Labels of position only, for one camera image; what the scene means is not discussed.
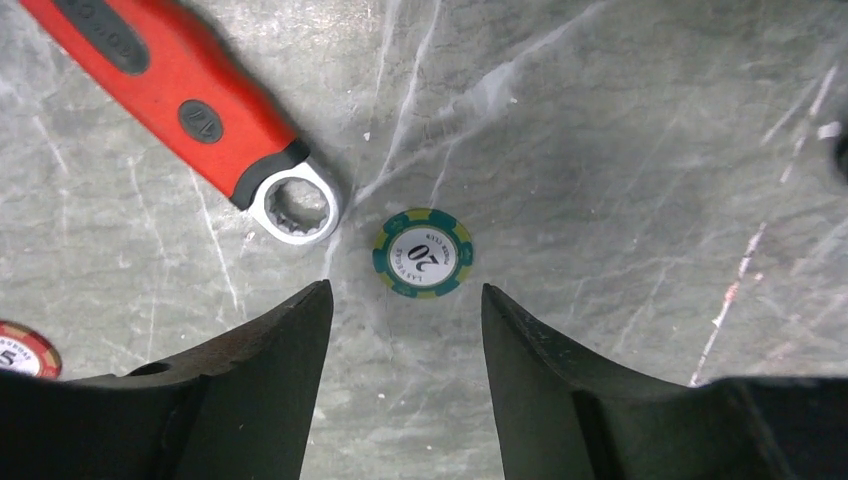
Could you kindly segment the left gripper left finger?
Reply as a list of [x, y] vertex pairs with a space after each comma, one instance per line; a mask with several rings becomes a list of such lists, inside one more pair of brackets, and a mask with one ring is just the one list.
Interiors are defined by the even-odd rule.
[[267, 313], [118, 377], [1, 375], [5, 479], [296, 479], [334, 299], [314, 282]]

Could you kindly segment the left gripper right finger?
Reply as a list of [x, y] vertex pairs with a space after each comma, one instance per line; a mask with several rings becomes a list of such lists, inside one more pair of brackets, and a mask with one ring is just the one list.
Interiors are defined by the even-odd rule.
[[685, 387], [620, 365], [482, 288], [508, 479], [843, 479], [847, 382], [726, 377]]

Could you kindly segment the green 20 poker chip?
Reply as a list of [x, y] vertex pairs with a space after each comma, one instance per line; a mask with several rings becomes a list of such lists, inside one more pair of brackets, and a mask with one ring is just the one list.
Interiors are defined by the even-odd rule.
[[438, 209], [415, 208], [389, 218], [378, 232], [372, 264], [385, 285], [399, 295], [445, 296], [470, 274], [474, 247], [469, 231]]

